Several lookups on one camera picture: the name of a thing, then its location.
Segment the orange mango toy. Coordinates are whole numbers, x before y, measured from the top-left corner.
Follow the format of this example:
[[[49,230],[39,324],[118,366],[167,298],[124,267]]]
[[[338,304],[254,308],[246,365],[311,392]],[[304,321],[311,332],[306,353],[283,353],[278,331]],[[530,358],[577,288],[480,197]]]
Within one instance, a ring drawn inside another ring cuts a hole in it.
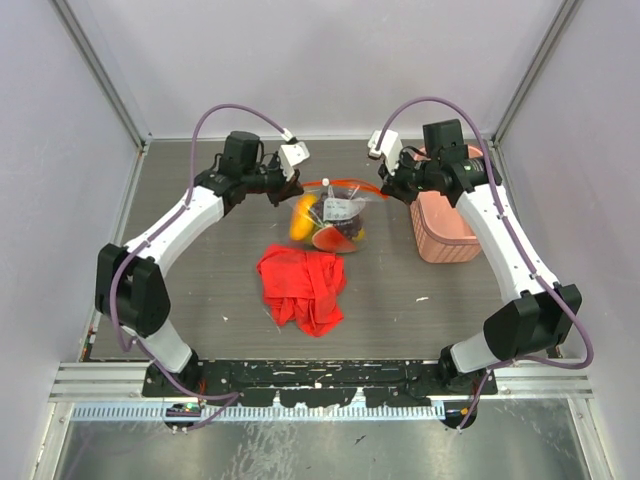
[[[316,223],[311,210],[317,200],[316,195],[307,193],[295,203],[289,227],[292,241],[302,242],[313,233]]]

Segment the pink plastic basket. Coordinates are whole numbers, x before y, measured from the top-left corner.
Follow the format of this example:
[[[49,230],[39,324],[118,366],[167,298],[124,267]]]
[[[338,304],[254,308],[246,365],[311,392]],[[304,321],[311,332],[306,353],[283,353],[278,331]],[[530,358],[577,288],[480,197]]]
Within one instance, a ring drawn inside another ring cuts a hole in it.
[[[409,212],[417,250],[425,262],[466,263],[482,252],[471,227],[438,192],[419,193]]]

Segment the clear zip bag orange zipper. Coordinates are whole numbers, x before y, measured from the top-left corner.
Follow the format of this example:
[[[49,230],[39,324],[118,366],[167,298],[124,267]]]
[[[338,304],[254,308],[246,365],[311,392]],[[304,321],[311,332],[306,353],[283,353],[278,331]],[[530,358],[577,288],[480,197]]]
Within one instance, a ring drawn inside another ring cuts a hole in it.
[[[387,199],[378,187],[360,179],[329,179],[301,184],[289,199],[288,236],[294,244],[332,254],[350,254],[367,243],[365,218],[370,206]]]

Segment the dark purple grapes toy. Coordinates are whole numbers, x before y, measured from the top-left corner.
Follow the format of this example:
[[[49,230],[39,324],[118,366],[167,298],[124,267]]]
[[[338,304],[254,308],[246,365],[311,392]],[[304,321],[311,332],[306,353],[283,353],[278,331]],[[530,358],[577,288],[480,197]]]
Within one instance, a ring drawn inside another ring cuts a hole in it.
[[[319,218],[324,225],[335,226],[350,240],[363,229],[362,211],[366,200],[356,188],[328,189],[320,195]]]

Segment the watermelon slice toy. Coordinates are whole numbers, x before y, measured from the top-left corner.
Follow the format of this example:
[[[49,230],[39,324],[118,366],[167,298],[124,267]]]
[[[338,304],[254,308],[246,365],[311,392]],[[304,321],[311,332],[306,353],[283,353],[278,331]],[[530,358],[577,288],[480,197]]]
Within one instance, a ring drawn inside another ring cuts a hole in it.
[[[328,253],[352,253],[356,245],[343,235],[335,226],[325,226],[317,230],[311,237],[312,245]]]

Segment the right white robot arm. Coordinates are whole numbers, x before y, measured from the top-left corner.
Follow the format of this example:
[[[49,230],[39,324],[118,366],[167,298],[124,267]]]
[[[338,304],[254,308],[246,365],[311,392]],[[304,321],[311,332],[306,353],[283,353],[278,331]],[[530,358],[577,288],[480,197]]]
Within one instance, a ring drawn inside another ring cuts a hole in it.
[[[444,347],[437,378],[459,394],[481,370],[563,344],[581,306],[576,285],[563,285],[526,239],[486,152],[473,155],[459,120],[423,128],[424,158],[390,129],[375,131],[369,155],[382,160],[381,191],[405,203],[436,192],[471,227],[498,282],[501,308],[479,333]]]

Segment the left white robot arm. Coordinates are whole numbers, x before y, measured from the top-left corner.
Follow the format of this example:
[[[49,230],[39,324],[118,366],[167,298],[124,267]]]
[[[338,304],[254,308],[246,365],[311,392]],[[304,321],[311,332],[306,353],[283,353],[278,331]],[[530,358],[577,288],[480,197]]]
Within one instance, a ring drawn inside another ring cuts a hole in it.
[[[109,243],[98,254],[96,309],[111,320],[121,348],[138,346],[178,396],[202,397],[204,377],[197,353],[170,320],[165,277],[185,250],[247,195],[264,194],[277,206],[302,194],[297,167],[309,150],[290,133],[283,139],[264,164],[259,136],[231,132],[213,165],[193,177],[176,205],[138,237],[123,246]]]

